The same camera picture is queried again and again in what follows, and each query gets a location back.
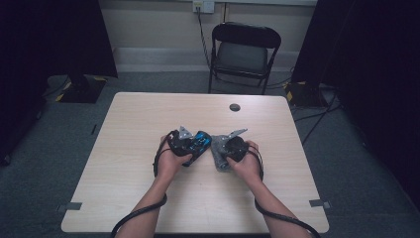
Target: chair backrest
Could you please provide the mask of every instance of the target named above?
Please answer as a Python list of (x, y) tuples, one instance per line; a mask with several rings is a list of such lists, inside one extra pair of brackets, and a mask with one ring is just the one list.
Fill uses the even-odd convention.
[(213, 29), (212, 41), (215, 40), (233, 44), (278, 49), (281, 44), (280, 35), (268, 27), (227, 22)]

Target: wall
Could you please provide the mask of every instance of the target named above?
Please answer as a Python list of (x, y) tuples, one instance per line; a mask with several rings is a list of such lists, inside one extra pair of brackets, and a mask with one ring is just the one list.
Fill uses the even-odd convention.
[[(201, 49), (200, 27), (191, 2), (101, 1), (111, 45), (116, 48)], [(226, 21), (265, 25), (282, 36), (281, 50), (299, 52), (314, 6), (228, 4)], [(212, 29), (223, 21), (224, 3), (214, 14), (202, 14), (210, 43)]]
[[(201, 14), (207, 49), (213, 28), (225, 21), (271, 27), (282, 37), (273, 70), (290, 70), (312, 18), (314, 4), (261, 5), (215, 3), (214, 14)], [(191, 1), (100, 1), (114, 58), (121, 70), (168, 70), (189, 65), (205, 69), (197, 14)]]

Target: forearm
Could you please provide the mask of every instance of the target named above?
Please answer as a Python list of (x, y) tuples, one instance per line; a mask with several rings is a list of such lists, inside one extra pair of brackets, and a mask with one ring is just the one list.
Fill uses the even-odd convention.
[[(290, 216), (297, 218), (271, 191), (265, 186), (265, 184), (259, 180), (254, 179), (247, 181), (247, 185), (256, 198), (259, 205), (267, 211), (274, 212), (277, 214)], [(292, 238), (309, 238), (310, 235), (306, 229), (301, 228), (298, 225), (271, 218), (268, 216), (263, 217), (268, 227), (269, 233), (272, 238), (275, 237), (292, 237)]]
[[(160, 202), (169, 185), (170, 180), (156, 178), (133, 211)], [(159, 208), (130, 219), (120, 228), (116, 237), (154, 237), (158, 223), (158, 214)]]

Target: controller cable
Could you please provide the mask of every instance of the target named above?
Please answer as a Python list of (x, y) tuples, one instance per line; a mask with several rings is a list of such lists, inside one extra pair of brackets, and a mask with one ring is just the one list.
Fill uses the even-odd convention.
[[(263, 180), (263, 157), (260, 154), (259, 150), (257, 150), (257, 148), (255, 148), (253, 146), (250, 146), (250, 147), (254, 148), (254, 150), (256, 150), (257, 153), (246, 149), (244, 146), (237, 147), (237, 145), (235, 145), (235, 146), (231, 146), (229, 149), (246, 151), (247, 153), (250, 153), (251, 155), (253, 155), (257, 159), (257, 161), (260, 163), (260, 178)], [(257, 202), (256, 199), (254, 200), (254, 204), (256, 205), (257, 211), (259, 211), (262, 215), (265, 215), (265, 216), (268, 216), (268, 217), (271, 217), (271, 218), (274, 218), (274, 219), (277, 219), (277, 220), (282, 220), (282, 221), (285, 221), (285, 222), (293, 223), (295, 225), (298, 225), (298, 226), (303, 227), (304, 229), (310, 231), (315, 238), (321, 238), (321, 235), (318, 233), (318, 231), (316, 231), (312, 226), (308, 225), (307, 223), (305, 223), (305, 222), (303, 222), (299, 219), (290, 217), (290, 216), (281, 215), (281, 214), (277, 214), (277, 213), (274, 213), (274, 212), (271, 212), (271, 211), (267, 211), (259, 205), (259, 203)]]
[[(163, 152), (165, 152), (167, 150), (170, 150), (170, 149), (165, 149), (165, 150), (161, 151), (161, 149), (163, 148), (163, 145), (167, 141), (167, 139), (169, 138), (169, 136), (171, 134), (173, 134), (173, 133), (174, 133), (174, 131), (169, 132), (164, 137), (164, 139), (162, 140), (162, 142), (160, 143), (160, 145), (159, 145), (159, 147), (157, 149), (157, 154), (155, 156), (155, 162), (154, 162), (154, 174), (155, 174), (155, 177), (158, 175), (158, 160), (160, 158), (160, 155), (163, 154)], [(124, 225), (124, 223), (126, 223), (130, 219), (133, 219), (134, 217), (139, 216), (139, 215), (142, 215), (142, 214), (144, 214), (146, 212), (150, 212), (152, 210), (158, 209), (161, 206), (165, 205), (166, 202), (167, 202), (167, 196), (166, 196), (166, 193), (165, 193), (164, 196), (163, 196), (163, 199), (160, 202), (155, 203), (155, 204), (152, 204), (152, 205), (149, 205), (149, 206), (142, 207), (142, 208), (140, 208), (138, 210), (135, 210), (135, 211), (132, 211), (130, 214), (126, 215), (123, 219), (121, 219), (115, 225), (114, 229), (112, 229), (112, 232), (111, 232), (111, 236), (110, 237), (111, 238), (114, 238), (117, 235), (117, 232), (121, 228), (121, 226)]]

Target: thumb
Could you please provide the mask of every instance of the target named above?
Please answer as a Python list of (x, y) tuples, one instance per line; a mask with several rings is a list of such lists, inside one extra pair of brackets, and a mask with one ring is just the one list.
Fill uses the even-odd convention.
[(234, 161), (234, 160), (233, 160), (232, 158), (230, 158), (230, 157), (227, 157), (227, 158), (226, 158), (226, 160), (228, 161), (229, 166), (230, 166), (231, 168), (233, 168), (233, 167), (234, 167), (234, 165), (238, 163), (238, 162)]

